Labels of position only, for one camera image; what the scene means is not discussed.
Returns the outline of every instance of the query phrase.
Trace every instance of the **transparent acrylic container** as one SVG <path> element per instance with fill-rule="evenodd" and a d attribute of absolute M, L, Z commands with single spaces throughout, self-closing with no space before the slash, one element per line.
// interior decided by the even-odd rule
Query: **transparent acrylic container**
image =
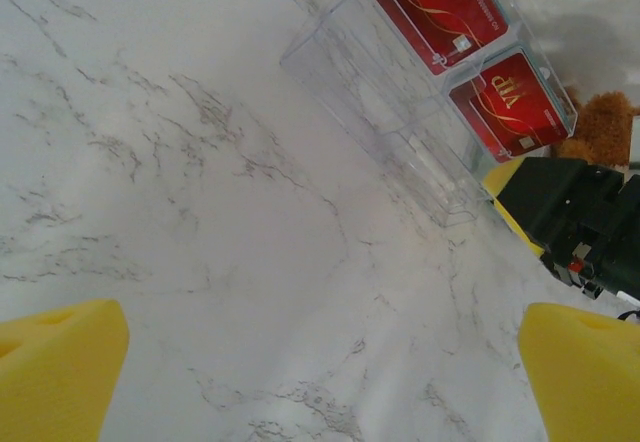
<path fill-rule="evenodd" d="M 441 75 L 428 70 L 377 0 L 329 4 L 282 58 L 285 71 L 442 226 L 473 220 L 489 199 L 479 181 L 498 161 L 449 93 L 468 81 L 486 85 L 481 72 L 492 54 L 526 44 L 531 64 L 566 112 L 567 131 L 575 126 L 571 102 L 515 4 L 497 1 L 508 21 L 506 33 Z"/>

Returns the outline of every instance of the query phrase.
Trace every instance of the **plush toy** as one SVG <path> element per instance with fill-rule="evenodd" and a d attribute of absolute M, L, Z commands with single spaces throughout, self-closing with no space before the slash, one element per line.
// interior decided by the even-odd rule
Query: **plush toy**
<path fill-rule="evenodd" d="M 640 110 L 622 92 L 596 95 L 585 105 L 575 91 L 568 92 L 578 111 L 576 131 L 572 138 L 555 145 L 552 154 L 611 168 L 628 168 L 633 118 Z"/>

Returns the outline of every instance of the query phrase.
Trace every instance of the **white wall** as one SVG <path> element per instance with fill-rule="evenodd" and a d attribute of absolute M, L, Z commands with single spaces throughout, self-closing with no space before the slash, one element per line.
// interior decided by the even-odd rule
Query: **white wall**
<path fill-rule="evenodd" d="M 563 81 L 640 105 L 640 0 L 516 0 Z"/>

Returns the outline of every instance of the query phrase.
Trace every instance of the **black device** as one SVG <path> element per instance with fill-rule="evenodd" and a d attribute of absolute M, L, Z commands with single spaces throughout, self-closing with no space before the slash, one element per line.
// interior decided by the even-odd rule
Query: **black device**
<path fill-rule="evenodd" d="M 596 299 L 640 300 L 640 176 L 578 159 L 527 158 L 497 199 L 547 269 Z"/>

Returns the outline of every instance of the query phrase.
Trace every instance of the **marble countertop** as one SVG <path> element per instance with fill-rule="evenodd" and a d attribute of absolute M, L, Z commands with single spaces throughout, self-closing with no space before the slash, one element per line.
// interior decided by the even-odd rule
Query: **marble countertop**
<path fill-rule="evenodd" d="M 121 302 L 107 441 L 538 441 L 552 280 L 441 229 L 278 60 L 319 0 L 0 0 L 0 316 Z"/>

